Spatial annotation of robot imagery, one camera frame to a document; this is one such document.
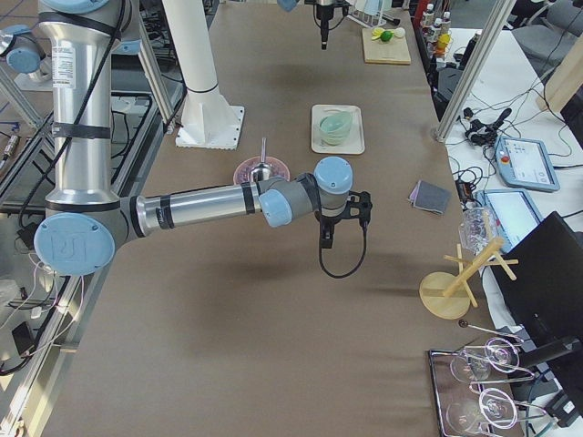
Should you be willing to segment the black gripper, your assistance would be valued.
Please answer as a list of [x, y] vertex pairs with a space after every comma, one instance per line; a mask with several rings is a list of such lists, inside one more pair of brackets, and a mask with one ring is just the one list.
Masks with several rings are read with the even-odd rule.
[[314, 0], [315, 23], [320, 27], [321, 49], [326, 49], [328, 45], [329, 22], [333, 19], [334, 11], [337, 8], [342, 10], [343, 16], [347, 16], [351, 4], [345, 0]]
[[323, 219], [324, 225], [320, 226], [319, 247], [331, 249], [333, 245], [333, 225], [342, 220], [358, 219], [362, 228], [367, 228], [371, 221], [373, 204], [371, 195], [367, 191], [350, 191], [343, 210], [336, 216], [324, 216], [320, 211], [316, 212], [316, 219]]

